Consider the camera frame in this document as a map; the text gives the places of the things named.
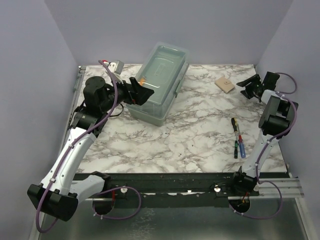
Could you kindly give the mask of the black green screwdriver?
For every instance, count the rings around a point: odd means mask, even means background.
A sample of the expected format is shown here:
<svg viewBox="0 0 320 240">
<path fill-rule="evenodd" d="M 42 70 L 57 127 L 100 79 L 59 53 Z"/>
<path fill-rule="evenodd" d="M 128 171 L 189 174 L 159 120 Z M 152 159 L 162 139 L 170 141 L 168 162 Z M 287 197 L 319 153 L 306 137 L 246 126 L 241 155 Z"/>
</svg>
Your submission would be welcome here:
<svg viewBox="0 0 320 240">
<path fill-rule="evenodd" d="M 234 141 L 234 152 L 233 152 L 233 156 L 234 156 L 235 159 L 238 158 L 238 141 L 237 141 L 237 140 Z"/>
</svg>

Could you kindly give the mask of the translucent green plastic toolbox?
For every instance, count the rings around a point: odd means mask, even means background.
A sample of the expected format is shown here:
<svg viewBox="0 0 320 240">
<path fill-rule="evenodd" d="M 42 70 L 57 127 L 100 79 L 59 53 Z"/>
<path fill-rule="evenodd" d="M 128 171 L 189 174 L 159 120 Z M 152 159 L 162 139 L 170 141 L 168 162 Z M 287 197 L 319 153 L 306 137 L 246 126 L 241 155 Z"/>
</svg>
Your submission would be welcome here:
<svg viewBox="0 0 320 240">
<path fill-rule="evenodd" d="M 184 83 L 189 65 L 187 49 L 158 42 L 135 76 L 138 82 L 144 78 L 142 86 L 154 90 L 154 94 L 141 106 L 127 105 L 131 116 L 162 126 Z"/>
</svg>

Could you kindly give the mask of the aluminium extrusion rail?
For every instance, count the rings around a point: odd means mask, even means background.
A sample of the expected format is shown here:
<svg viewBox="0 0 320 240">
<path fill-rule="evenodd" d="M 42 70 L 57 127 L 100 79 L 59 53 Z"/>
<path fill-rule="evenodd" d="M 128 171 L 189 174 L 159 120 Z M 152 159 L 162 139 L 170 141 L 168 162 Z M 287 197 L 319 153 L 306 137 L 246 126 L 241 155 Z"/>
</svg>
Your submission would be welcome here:
<svg viewBox="0 0 320 240">
<path fill-rule="evenodd" d="M 249 194 L 250 200 L 255 199 L 279 199 L 281 192 L 283 199 L 296 199 L 305 196 L 302 185 L 298 178 L 262 178 L 261 184 Z"/>
</svg>

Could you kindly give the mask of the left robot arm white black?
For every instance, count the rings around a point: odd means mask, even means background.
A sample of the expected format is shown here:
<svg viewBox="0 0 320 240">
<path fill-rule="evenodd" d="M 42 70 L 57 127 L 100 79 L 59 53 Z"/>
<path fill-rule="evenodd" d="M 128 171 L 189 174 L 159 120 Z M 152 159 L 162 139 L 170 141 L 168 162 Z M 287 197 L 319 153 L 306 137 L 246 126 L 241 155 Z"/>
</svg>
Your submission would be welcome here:
<svg viewBox="0 0 320 240">
<path fill-rule="evenodd" d="M 101 76 L 86 80 L 83 89 L 84 103 L 76 113 L 67 141 L 49 173 L 40 184 L 30 185 L 27 195 L 41 212 L 62 221 L 74 215 L 78 205 L 97 194 L 104 198 L 110 194 L 110 176 L 93 172 L 86 179 L 72 185 L 77 169 L 90 146 L 101 133 L 115 107 L 121 103 L 141 106 L 154 94 L 142 86 L 135 77 L 130 82 L 106 83 Z"/>
</svg>

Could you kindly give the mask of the orange tool inside toolbox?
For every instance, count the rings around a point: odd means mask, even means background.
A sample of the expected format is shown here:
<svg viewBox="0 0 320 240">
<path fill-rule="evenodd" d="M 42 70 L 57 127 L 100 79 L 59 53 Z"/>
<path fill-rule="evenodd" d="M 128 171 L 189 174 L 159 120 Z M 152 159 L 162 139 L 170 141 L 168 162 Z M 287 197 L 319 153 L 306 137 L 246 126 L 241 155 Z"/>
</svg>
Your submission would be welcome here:
<svg viewBox="0 0 320 240">
<path fill-rule="evenodd" d="M 141 78 L 140 81 L 139 81 L 139 84 L 142 86 L 145 82 L 145 79 L 144 78 Z"/>
</svg>

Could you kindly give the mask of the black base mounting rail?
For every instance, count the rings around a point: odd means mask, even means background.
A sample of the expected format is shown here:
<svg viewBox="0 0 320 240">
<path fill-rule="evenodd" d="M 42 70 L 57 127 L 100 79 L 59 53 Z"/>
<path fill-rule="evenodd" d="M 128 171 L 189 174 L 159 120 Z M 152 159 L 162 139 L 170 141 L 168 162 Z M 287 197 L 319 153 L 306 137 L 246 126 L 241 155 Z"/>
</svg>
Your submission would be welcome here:
<svg viewBox="0 0 320 240">
<path fill-rule="evenodd" d="M 235 185 L 233 173 L 111 173 L 103 191 L 115 191 L 118 208 L 227 208 L 229 197 L 241 200 L 257 192 Z"/>
</svg>

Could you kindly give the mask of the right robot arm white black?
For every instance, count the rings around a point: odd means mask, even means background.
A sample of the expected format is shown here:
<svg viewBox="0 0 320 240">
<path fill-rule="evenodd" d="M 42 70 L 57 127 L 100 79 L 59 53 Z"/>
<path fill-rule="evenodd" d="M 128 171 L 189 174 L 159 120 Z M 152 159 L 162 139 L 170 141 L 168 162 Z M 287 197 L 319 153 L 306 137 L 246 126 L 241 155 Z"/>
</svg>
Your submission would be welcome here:
<svg viewBox="0 0 320 240">
<path fill-rule="evenodd" d="M 275 90 L 281 76 L 289 77 L 293 81 L 293 91 Z M 284 72 L 268 71 L 264 79 L 255 74 L 236 85 L 244 88 L 240 93 L 247 99 L 256 98 L 260 103 L 265 104 L 258 123 L 258 139 L 246 161 L 233 174 L 230 183 L 230 191 L 236 196 L 241 196 L 244 193 L 251 193 L 257 184 L 263 183 L 259 180 L 261 168 L 272 148 L 291 131 L 296 123 L 299 104 L 287 98 L 287 95 L 297 91 L 298 85 L 291 75 Z"/>
</svg>

